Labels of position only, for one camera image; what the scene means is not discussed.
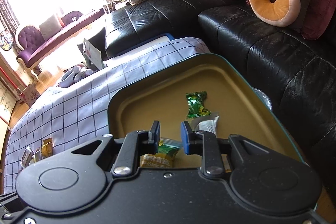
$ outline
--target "plaid blanket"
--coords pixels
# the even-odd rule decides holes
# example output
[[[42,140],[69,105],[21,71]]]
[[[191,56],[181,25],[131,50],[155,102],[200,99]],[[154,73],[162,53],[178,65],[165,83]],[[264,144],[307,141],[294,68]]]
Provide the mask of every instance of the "plaid blanket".
[[[4,166],[4,193],[15,190],[15,181],[25,148],[41,147],[52,137],[53,152],[108,133],[107,107],[124,86],[197,54],[209,52],[193,37],[163,42],[145,48],[127,61],[109,62],[107,68],[65,89],[48,88],[14,126],[9,137]]]

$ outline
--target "black leather sofa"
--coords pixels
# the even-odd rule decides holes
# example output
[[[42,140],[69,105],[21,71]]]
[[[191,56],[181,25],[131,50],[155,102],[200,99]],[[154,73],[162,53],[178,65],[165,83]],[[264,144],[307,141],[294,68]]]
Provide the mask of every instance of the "black leather sofa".
[[[262,22],[246,0],[148,0],[107,15],[98,36],[112,58],[166,32],[202,38],[270,96],[336,204],[336,13],[323,36],[308,41]],[[104,50],[101,38],[94,43]]]

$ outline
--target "silver candy wrapper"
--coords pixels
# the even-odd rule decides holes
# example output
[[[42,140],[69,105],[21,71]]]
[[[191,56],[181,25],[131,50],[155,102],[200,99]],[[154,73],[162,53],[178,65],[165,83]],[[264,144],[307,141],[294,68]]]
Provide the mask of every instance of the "silver candy wrapper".
[[[33,158],[31,159],[29,165],[34,164],[34,163],[38,162],[39,160],[41,160],[41,149],[40,148],[36,149],[36,151],[33,155]]]
[[[272,103],[270,98],[265,94],[265,92],[253,88],[254,92],[258,95],[258,97],[265,103],[270,111],[272,111]]]
[[[23,153],[21,162],[20,162],[21,166],[23,168],[27,167],[30,161],[32,160],[33,156],[34,156],[34,151],[32,151],[32,149],[29,146],[27,146],[26,150]]]
[[[219,112],[211,112],[208,116],[201,116],[193,119],[190,123],[192,130],[199,131],[204,130],[212,132],[217,136],[216,128],[219,119]]]

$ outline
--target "snack package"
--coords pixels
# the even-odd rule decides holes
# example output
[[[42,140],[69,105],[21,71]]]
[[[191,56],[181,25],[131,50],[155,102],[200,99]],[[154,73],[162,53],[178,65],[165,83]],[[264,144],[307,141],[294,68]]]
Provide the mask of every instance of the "snack package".
[[[189,110],[187,118],[195,118],[210,115],[211,112],[204,107],[204,99],[207,97],[206,91],[187,93]]]
[[[212,132],[217,136],[216,128],[219,119],[219,112],[212,112],[209,116],[200,116],[193,119],[190,123],[190,127],[193,131],[204,130]]]
[[[182,142],[161,137],[158,152],[155,155],[143,155],[140,167],[172,168],[175,156],[181,148]]]
[[[36,149],[36,151],[33,155],[33,158],[31,159],[29,165],[34,164],[34,163],[38,162],[39,160],[41,160],[41,149],[40,148]]]
[[[20,162],[20,164],[23,168],[25,168],[29,165],[30,161],[33,158],[33,155],[34,155],[34,152],[32,151],[32,149],[29,146],[27,146],[26,150],[23,152],[23,156],[22,156],[22,159],[21,159],[21,162]]]
[[[41,148],[41,155],[42,158],[48,158],[53,155],[53,139],[52,138],[47,138],[43,140],[43,145]]]

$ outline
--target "patterned curtain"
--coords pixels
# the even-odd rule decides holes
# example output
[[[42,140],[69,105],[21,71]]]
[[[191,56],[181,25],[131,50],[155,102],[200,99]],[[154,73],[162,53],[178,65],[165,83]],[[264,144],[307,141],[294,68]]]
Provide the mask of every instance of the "patterned curtain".
[[[13,37],[17,27],[19,26],[19,21],[17,20],[8,0],[0,0],[0,21],[4,26],[5,30],[9,31]],[[16,42],[13,43],[13,48],[16,54],[18,54],[21,49],[16,45]]]

